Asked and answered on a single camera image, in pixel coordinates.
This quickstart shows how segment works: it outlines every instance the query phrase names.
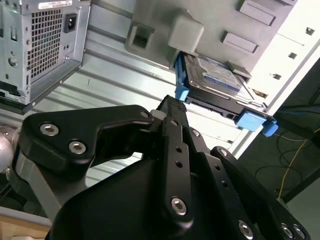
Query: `silver bolt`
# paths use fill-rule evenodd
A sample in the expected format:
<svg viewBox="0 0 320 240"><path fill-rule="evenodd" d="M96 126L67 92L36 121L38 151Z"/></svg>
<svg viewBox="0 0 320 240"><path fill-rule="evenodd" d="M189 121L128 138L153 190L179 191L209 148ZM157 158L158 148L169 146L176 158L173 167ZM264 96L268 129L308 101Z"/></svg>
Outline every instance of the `silver bolt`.
<svg viewBox="0 0 320 240"><path fill-rule="evenodd" d="M42 134L47 136L55 136L59 133L59 128L56 125L45 123L40 126Z"/></svg>
<svg viewBox="0 0 320 240"><path fill-rule="evenodd" d="M171 206L173 208L173 210L176 212L176 214L178 215L186 215L187 213L187 206L185 204L184 201L182 201L182 199L174 197L171 200Z"/></svg>
<svg viewBox="0 0 320 240"><path fill-rule="evenodd" d="M193 135L195 135L196 137L200 136L200 133L197 130L192 130Z"/></svg>
<svg viewBox="0 0 320 240"><path fill-rule="evenodd" d="M254 233L244 221L239 221L238 227L240 232L245 236L246 239L249 239L249 240L254 239Z"/></svg>
<svg viewBox="0 0 320 240"><path fill-rule="evenodd" d="M142 117L145 117L145 118L149 117L149 115L144 111L140 112L140 114L141 114Z"/></svg>
<svg viewBox="0 0 320 240"><path fill-rule="evenodd" d="M87 150L86 146L80 141L70 142L69 149L74 154L83 154Z"/></svg>
<svg viewBox="0 0 320 240"><path fill-rule="evenodd" d="M220 149L220 152L223 154L223 156L228 156L228 153L226 152L226 150L224 149Z"/></svg>
<svg viewBox="0 0 320 240"><path fill-rule="evenodd" d="M304 232L301 231L301 229L298 226L294 226L294 230L299 234L300 237L302 237L303 239L306 238Z"/></svg>
<svg viewBox="0 0 320 240"><path fill-rule="evenodd" d="M5 173L5 177L6 177L6 179L7 179L7 180L9 180L9 176L10 176L10 168L9 168L9 167L7 167L7 168L5 169L5 171L4 171L4 173Z"/></svg>
<svg viewBox="0 0 320 240"><path fill-rule="evenodd" d="M289 238L292 239L292 238L294 237L294 235L292 234L292 232L290 231L290 229L289 229L286 225L282 224L281 227L282 227L282 230L285 232L285 234L286 234Z"/></svg>
<svg viewBox="0 0 320 240"><path fill-rule="evenodd" d="M177 123L175 120L173 120L173 119L171 119L170 123L172 123L172 124L175 125L175 126L178 126L178 123Z"/></svg>

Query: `ventilation grille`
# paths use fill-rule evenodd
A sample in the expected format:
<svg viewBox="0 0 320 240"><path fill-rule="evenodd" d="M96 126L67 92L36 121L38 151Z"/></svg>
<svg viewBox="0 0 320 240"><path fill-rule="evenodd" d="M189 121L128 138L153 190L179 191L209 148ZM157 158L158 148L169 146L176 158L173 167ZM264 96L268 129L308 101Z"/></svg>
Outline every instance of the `ventilation grille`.
<svg viewBox="0 0 320 240"><path fill-rule="evenodd" d="M60 9L32 13L32 50L28 52L27 64L31 79L58 64L61 26Z"/></svg>

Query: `hard drive label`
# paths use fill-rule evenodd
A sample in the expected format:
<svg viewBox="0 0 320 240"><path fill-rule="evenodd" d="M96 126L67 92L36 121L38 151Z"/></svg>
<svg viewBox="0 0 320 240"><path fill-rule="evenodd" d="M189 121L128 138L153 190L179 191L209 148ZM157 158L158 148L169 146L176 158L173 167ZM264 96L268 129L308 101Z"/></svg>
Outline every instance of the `hard drive label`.
<svg viewBox="0 0 320 240"><path fill-rule="evenodd" d="M206 57L197 59L200 67L206 71L202 73L206 80L236 92L241 90L241 84L227 66Z"/></svg>

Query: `blue plastic clip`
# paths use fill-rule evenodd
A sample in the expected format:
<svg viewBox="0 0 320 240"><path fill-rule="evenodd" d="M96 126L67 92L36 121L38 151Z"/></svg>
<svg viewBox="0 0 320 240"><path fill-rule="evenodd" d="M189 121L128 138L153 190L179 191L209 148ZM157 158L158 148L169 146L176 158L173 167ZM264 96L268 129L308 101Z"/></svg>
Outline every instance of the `blue plastic clip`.
<svg viewBox="0 0 320 240"><path fill-rule="evenodd" d="M263 134L266 137L271 137L278 130L279 126L277 125L277 120L270 118L263 123L263 128Z"/></svg>
<svg viewBox="0 0 320 240"><path fill-rule="evenodd" d="M179 54L175 63L174 63L174 68L175 68L175 98L181 101L186 101L187 96L189 94L189 88L185 87L185 80L187 77L186 71L183 70L182 68L182 55Z"/></svg>
<svg viewBox="0 0 320 240"><path fill-rule="evenodd" d="M266 118L252 113L248 110L243 110L235 124L241 128L255 132L265 121Z"/></svg>

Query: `yellow cable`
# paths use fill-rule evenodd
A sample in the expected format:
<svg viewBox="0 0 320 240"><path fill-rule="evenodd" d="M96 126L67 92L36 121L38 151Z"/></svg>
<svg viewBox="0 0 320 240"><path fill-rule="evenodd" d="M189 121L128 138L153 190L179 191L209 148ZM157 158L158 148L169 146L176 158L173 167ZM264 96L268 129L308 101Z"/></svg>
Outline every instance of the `yellow cable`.
<svg viewBox="0 0 320 240"><path fill-rule="evenodd" d="M283 138L283 139L287 139L287 140L289 140L289 141L294 141L294 142L299 142L299 141L304 141L305 139L292 139L292 138L288 138L288 137L286 137L286 136L282 136L282 135L279 135L279 134L273 134L273 135L275 135L275 136L278 136L278 137L281 137L281 138Z"/></svg>
<svg viewBox="0 0 320 240"><path fill-rule="evenodd" d="M315 130L313 133L315 134L316 132L320 131L320 128ZM292 158L290 164L289 164L289 167L287 168L287 170L285 171L285 174L283 175L283 178L282 178L282 183L281 183L281 188L280 188L280 192L279 192L279 196L278 196L278 200L280 199L281 197L281 194L282 194L282 191L284 189L284 185L285 185L285 179L286 179L286 176L289 172L289 169L291 167L291 165L294 163L298 153L300 152L300 150L303 148L303 146L306 144L306 142L308 141L308 139L304 140L304 142L302 143L302 145L299 147L299 149L296 151L294 157Z"/></svg>

